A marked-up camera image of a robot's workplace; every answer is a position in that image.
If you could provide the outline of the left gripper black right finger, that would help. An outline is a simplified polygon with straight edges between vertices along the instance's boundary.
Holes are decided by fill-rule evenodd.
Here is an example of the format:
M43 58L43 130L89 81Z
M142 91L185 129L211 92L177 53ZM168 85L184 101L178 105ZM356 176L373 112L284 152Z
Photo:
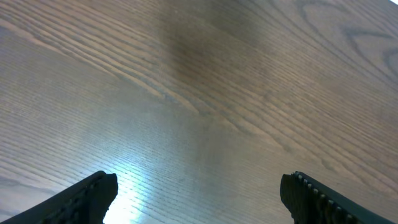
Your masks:
M282 176L280 199L295 224L393 224L299 171Z

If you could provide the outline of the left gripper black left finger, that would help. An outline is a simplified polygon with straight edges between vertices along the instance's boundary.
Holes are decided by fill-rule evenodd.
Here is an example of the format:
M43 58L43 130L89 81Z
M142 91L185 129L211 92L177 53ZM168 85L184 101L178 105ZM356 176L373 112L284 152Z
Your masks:
M117 175L101 170L2 224L103 224L117 194Z

